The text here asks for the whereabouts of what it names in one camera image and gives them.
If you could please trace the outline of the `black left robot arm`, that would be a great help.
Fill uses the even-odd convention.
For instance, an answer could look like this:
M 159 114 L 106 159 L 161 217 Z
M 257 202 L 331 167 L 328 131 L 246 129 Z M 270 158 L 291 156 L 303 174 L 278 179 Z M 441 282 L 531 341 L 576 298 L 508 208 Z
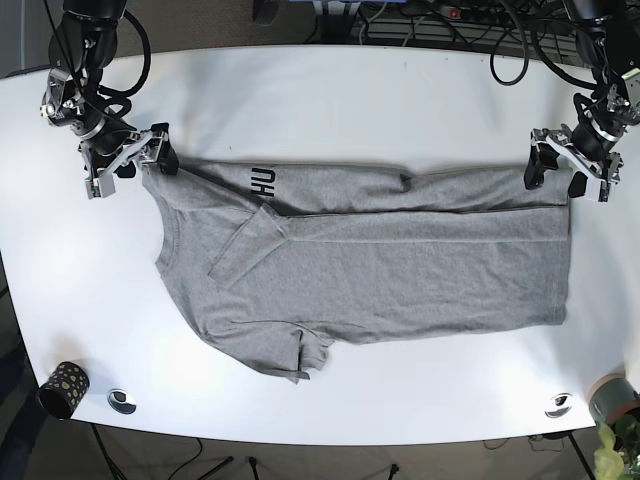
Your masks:
M 591 94 L 573 97 L 575 128 L 531 132 L 524 186 L 541 187 L 545 173 L 556 170 L 563 158 L 573 169 L 568 196 L 606 202 L 624 165 L 613 148 L 629 127 L 639 124 L 639 33 L 624 1 L 556 1 L 547 9 L 527 20 L 536 55 L 565 82 Z M 538 26 L 546 22 L 574 30 L 576 51 L 590 68 L 592 82 L 570 76 L 546 56 L 538 40 Z

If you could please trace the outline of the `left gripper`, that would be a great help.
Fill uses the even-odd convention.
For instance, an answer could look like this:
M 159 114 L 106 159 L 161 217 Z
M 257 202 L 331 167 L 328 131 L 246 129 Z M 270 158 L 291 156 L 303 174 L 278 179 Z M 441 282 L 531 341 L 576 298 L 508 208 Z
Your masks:
M 604 203 L 609 188 L 620 181 L 624 162 L 613 150 L 629 126 L 639 123 L 639 69 L 631 68 L 617 81 L 607 81 L 604 94 L 591 100 L 574 96 L 578 124 L 571 129 L 534 129 L 524 172 L 527 190 L 540 188 L 546 171 L 556 171 L 561 158 L 573 170 L 568 196 Z

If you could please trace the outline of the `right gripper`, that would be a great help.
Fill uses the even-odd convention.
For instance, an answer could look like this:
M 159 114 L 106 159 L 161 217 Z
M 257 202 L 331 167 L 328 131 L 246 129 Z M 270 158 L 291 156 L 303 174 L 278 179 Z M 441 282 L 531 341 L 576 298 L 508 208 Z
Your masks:
M 49 71 L 41 115 L 55 127 L 68 127 L 79 139 L 87 172 L 85 187 L 90 200 L 115 193 L 114 178 L 133 178 L 144 165 L 154 165 L 165 175 L 176 175 L 179 159 L 169 138 L 169 124 L 156 123 L 138 130 L 111 107 L 130 107 L 125 100 L 89 101 L 59 68 Z

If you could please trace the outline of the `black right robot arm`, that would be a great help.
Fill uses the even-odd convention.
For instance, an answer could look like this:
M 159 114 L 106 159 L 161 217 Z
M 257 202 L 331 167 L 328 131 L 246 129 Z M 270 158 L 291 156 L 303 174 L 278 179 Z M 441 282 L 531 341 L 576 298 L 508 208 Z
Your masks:
M 102 84 L 105 68 L 115 58 L 117 28 L 124 19 L 138 34 L 143 50 L 140 76 L 121 90 Z M 52 24 L 50 70 L 41 115 L 54 127 L 68 127 L 79 140 L 90 199 L 115 193 L 115 178 L 133 178 L 139 168 L 154 165 L 167 175 L 177 173 L 179 160 L 169 139 L 169 125 L 146 130 L 124 117 L 131 98 L 145 85 L 151 69 L 148 35 L 124 1 L 65 1 L 58 24 Z

